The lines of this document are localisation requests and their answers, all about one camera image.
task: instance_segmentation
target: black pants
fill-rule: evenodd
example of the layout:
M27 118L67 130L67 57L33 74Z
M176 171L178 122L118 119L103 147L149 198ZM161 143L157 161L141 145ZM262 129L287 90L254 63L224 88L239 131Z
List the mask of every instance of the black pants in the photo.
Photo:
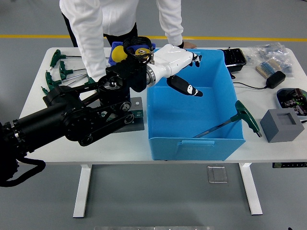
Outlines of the black pants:
M67 29L68 29L68 33L71 37L72 44L73 44L74 47L78 47L76 37L71 30L71 25L69 23L69 20L64 14L62 14L62 15L64 17L65 24L66 24ZM121 35L121 36L113 36L113 35L104 34L104 36L107 38L110 45L112 45L113 42L123 42L128 37L138 36L138 29L137 29L137 26L136 26L136 23L135 23L133 29L127 34L124 34L124 35Z

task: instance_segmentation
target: white shirt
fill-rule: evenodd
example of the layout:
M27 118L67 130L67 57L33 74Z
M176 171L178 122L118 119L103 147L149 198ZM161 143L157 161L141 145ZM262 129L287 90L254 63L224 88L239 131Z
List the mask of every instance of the white shirt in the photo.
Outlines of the white shirt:
M170 44L182 43L181 1L156 0L159 21ZM124 35L136 22L139 0L60 0L68 18L88 75L98 81L106 74L103 33Z

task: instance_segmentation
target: black adapter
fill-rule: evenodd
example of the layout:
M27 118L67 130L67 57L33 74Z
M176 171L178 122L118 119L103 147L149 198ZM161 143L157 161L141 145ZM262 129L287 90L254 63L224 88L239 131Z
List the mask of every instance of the black adapter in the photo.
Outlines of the black adapter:
M277 71L277 72L273 73L267 79L266 88L274 89L276 86L278 86L280 83L282 83L285 78L286 78L286 75L281 71Z

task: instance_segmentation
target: gray floor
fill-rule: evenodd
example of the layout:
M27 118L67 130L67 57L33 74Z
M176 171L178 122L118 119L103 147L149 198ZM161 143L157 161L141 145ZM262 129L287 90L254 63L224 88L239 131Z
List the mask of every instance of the gray floor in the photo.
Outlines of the gray floor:
M182 2L184 36L307 38L302 0ZM154 1L138 9L140 35L164 35ZM58 0L2 0L0 35L66 35ZM157 46L165 40L153 41ZM244 47L260 41L196 40L199 47ZM282 42L307 72L307 42ZM69 39L0 38L0 121L18 118L45 52ZM216 230L305 230L306 169L251 166L263 215L251 216L240 170L209 184L207 165L93 167L85 218L72 218L80 166L48 165L14 188L0 188L0 229L92 230L95 226L215 226ZM20 171L28 169L21 166Z

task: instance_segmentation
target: person's hand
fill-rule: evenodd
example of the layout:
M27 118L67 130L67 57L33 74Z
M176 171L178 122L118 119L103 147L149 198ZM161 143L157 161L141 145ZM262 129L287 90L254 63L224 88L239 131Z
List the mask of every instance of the person's hand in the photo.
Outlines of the person's hand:
M197 46L191 42L184 42L183 48L184 49L195 49Z

